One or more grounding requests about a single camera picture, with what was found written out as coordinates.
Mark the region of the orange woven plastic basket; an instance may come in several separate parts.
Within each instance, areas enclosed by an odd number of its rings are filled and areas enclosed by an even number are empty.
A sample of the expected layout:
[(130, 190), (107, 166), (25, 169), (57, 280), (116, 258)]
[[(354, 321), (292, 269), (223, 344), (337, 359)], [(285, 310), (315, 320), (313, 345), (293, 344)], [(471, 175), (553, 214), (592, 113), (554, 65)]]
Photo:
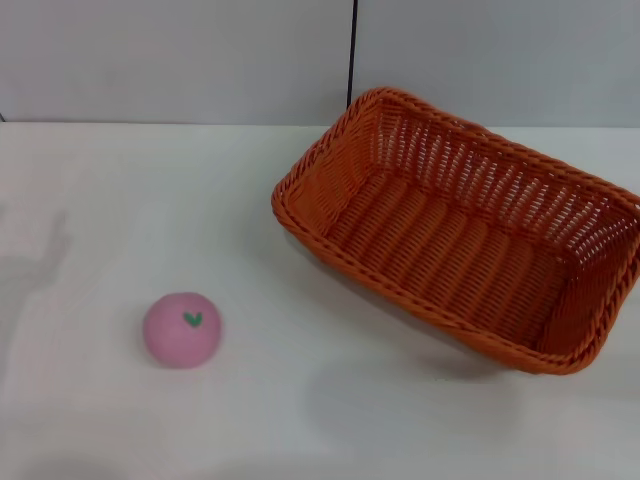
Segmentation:
[(568, 375), (640, 278), (640, 197), (392, 88), (277, 184), (315, 257), (492, 360)]

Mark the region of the pink toy peach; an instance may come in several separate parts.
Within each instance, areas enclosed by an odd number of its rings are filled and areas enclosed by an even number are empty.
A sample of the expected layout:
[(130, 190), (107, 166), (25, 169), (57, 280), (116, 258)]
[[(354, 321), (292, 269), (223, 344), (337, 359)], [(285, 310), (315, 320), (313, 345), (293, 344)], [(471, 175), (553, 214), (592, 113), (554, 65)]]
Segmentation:
[(210, 360), (222, 339), (222, 319), (213, 302), (195, 292), (167, 294), (147, 310), (142, 339), (161, 365), (191, 369)]

